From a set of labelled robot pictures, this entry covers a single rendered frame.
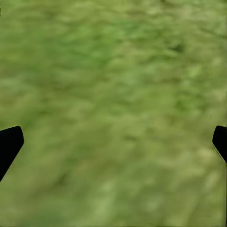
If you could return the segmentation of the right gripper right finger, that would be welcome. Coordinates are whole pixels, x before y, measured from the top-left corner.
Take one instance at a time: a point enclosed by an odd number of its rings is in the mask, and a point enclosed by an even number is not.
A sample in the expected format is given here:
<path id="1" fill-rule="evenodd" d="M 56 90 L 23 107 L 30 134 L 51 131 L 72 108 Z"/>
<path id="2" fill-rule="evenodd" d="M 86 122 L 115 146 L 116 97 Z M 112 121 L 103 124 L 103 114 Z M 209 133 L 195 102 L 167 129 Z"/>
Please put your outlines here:
<path id="1" fill-rule="evenodd" d="M 216 126 L 212 142 L 227 163 L 227 127 Z"/>

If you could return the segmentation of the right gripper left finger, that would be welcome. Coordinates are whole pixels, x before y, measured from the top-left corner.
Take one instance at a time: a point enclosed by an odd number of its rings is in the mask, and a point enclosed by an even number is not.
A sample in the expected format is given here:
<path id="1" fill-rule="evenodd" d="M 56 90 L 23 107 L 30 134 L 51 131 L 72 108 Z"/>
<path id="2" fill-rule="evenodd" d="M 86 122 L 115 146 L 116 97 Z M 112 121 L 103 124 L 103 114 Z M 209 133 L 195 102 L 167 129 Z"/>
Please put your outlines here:
<path id="1" fill-rule="evenodd" d="M 0 182 L 25 143 L 20 126 L 0 131 Z"/>

